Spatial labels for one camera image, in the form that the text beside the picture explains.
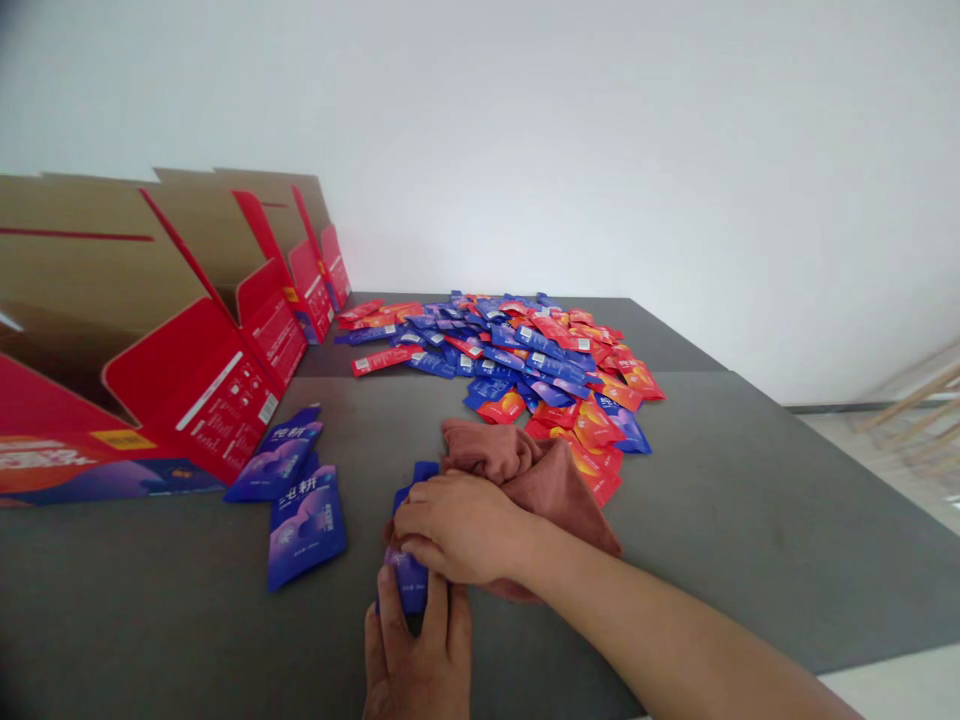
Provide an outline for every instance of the left hand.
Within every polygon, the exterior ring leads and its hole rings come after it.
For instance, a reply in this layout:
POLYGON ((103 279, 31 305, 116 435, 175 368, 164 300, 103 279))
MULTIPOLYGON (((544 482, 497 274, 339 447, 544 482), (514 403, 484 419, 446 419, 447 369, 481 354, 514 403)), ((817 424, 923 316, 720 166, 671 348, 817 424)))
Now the left hand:
POLYGON ((470 717, 472 619, 467 588, 430 571, 420 637, 413 637, 400 604, 394 568, 377 575, 380 617, 367 609, 364 720, 454 720, 470 717))

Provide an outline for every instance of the white wall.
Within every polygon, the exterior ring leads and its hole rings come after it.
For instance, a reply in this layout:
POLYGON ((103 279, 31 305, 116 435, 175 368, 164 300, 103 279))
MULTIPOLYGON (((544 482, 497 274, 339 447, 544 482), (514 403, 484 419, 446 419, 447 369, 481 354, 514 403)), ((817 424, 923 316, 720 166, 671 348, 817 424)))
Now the white wall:
POLYGON ((3 172, 316 172, 358 289, 627 295, 784 403, 960 332, 953 0, 11 16, 3 172))

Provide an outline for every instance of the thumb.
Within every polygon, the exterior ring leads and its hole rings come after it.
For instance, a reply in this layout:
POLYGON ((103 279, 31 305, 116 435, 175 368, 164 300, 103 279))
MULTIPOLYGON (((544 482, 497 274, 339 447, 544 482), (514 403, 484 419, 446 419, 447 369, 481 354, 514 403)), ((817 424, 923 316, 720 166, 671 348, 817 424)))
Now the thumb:
POLYGON ((440 546, 425 537, 410 537, 403 541, 400 549, 413 555, 417 562, 444 575, 447 560, 440 546))

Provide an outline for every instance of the baseboard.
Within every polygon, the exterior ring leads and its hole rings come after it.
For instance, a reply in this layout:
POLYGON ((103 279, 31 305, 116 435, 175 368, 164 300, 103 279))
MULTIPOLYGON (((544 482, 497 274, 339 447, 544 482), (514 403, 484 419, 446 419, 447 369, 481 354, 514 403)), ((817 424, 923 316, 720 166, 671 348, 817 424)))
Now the baseboard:
MULTIPOLYGON (((893 407, 899 400, 889 400, 886 402, 863 402, 863 403, 839 403, 836 405, 784 405, 783 409, 793 415, 818 415, 840 412, 879 412, 893 407)), ((950 402, 946 400, 922 400, 911 408, 925 410, 927 408, 942 407, 950 402)))

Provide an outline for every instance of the barcode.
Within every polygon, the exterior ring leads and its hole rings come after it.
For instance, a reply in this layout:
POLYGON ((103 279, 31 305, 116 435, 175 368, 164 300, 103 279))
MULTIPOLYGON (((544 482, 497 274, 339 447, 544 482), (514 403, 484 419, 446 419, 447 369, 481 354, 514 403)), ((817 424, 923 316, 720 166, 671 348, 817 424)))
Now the barcode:
POLYGON ((260 422, 266 424, 270 422, 270 418, 273 417, 273 411, 277 409, 277 398, 274 397, 273 393, 267 393, 267 401, 263 404, 263 407, 260 408, 260 422))

